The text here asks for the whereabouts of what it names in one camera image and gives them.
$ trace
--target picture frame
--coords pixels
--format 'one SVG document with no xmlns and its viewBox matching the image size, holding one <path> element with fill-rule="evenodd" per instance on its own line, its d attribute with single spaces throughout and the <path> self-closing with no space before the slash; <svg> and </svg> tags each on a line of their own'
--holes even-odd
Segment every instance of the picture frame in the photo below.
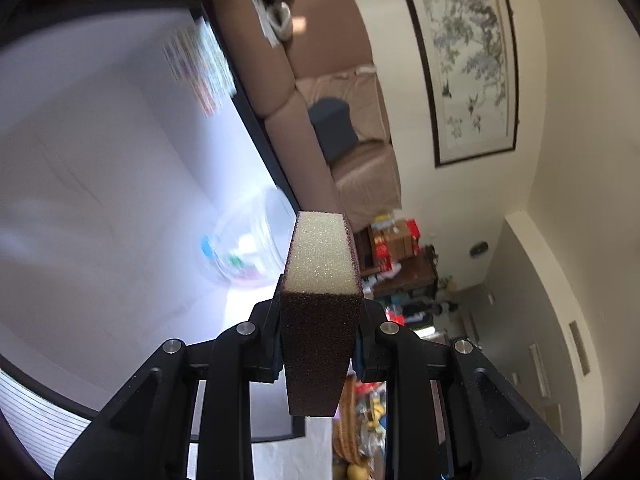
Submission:
<svg viewBox="0 0 640 480">
<path fill-rule="evenodd" d="M 518 53 L 509 0 L 406 0 L 436 168 L 516 149 Z"/>
</svg>

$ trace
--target striped white fabric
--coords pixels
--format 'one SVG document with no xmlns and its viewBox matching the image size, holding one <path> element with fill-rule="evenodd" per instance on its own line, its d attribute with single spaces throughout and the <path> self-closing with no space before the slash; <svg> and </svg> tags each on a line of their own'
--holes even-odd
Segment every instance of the striped white fabric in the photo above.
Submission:
<svg viewBox="0 0 640 480">
<path fill-rule="evenodd" d="M 0 410 L 26 450 L 52 478 L 60 458 L 89 424 L 37 396 L 2 370 Z"/>
</svg>

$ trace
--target brown sponge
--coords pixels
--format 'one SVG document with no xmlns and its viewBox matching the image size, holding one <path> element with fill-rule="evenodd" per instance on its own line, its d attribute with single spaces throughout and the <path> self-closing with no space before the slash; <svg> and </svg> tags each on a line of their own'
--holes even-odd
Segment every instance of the brown sponge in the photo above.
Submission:
<svg viewBox="0 0 640 480">
<path fill-rule="evenodd" d="M 334 416 L 362 302 L 362 285 L 344 217 L 300 212 L 280 298 L 291 415 Z"/>
</svg>

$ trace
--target beige wall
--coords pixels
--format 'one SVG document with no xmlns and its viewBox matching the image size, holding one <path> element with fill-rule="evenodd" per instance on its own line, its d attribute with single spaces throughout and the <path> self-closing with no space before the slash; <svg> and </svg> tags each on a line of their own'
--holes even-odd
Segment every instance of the beige wall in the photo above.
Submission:
<svg viewBox="0 0 640 480">
<path fill-rule="evenodd" d="M 516 152 L 435 169 L 427 91 L 405 0 L 356 0 L 385 95 L 402 183 L 402 215 L 440 253 L 440 272 L 459 286 L 482 282 L 503 217 L 523 209 L 536 169 L 545 105 L 546 58 L 538 0 L 511 0 L 518 43 L 520 127 Z"/>
<path fill-rule="evenodd" d="M 540 0 L 548 86 L 527 211 L 598 354 L 610 447 L 640 399 L 640 38 L 616 0 Z"/>
</svg>

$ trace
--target tree in painting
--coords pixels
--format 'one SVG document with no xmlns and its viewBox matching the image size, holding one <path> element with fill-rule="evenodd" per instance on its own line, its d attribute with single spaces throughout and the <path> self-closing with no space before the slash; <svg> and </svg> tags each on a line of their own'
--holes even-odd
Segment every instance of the tree in painting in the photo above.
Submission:
<svg viewBox="0 0 640 480">
<path fill-rule="evenodd" d="M 506 62 L 497 1 L 423 3 L 438 58 L 447 143 L 507 134 Z"/>
</svg>

